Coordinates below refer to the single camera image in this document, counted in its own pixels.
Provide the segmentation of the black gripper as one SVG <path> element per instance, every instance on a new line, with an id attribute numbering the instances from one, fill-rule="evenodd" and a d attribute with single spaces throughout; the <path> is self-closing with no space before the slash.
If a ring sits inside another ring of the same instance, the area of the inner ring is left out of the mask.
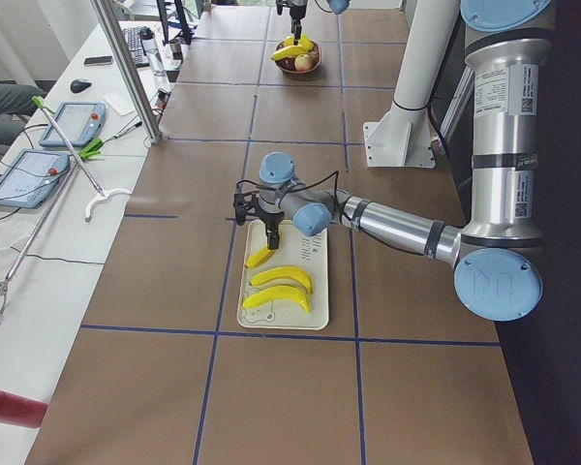
<path id="1" fill-rule="evenodd" d="M 293 44 L 297 45 L 301 38 L 302 26 L 301 20 L 306 16 L 307 10 L 307 0 L 288 0 L 288 6 L 290 9 L 291 21 L 291 33 L 293 38 Z"/>
<path id="2" fill-rule="evenodd" d="M 270 212 L 260 206 L 259 218 L 265 224 L 267 249 L 277 250 L 280 244 L 279 225 L 285 219 L 285 212 L 284 211 Z"/>

